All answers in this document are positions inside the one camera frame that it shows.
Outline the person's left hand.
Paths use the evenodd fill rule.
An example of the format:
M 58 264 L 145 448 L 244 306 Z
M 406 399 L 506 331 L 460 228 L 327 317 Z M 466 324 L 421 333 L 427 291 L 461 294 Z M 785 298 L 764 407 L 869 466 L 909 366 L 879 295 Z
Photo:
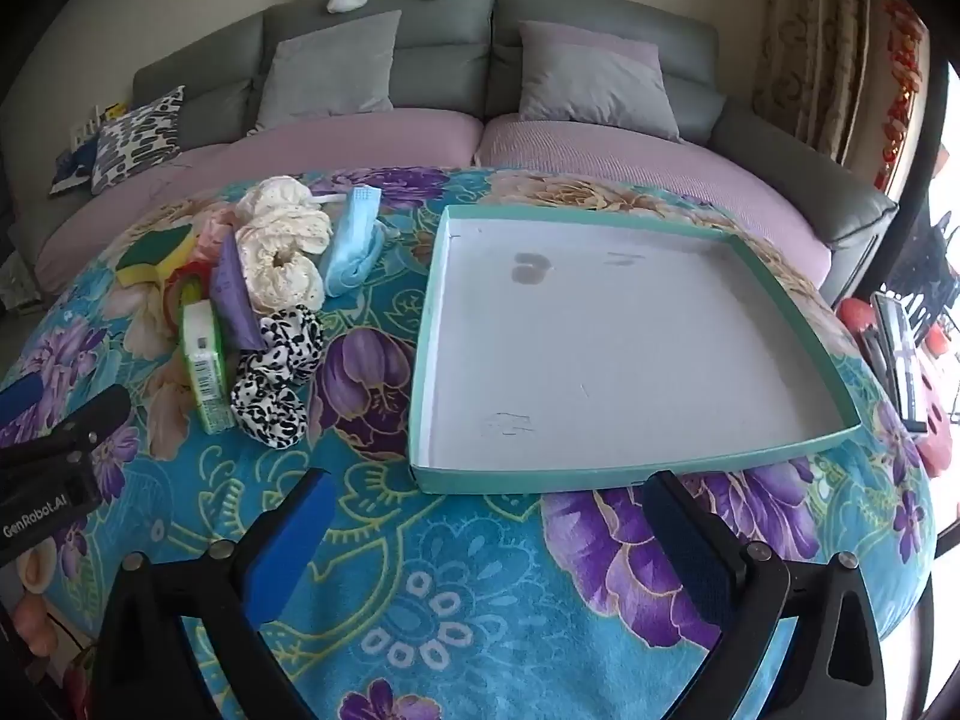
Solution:
M 59 645 L 43 597 L 57 569 L 57 548 L 52 536 L 21 554 L 14 561 L 14 568 L 25 590 L 13 608 L 14 628 L 32 655 L 49 658 Z

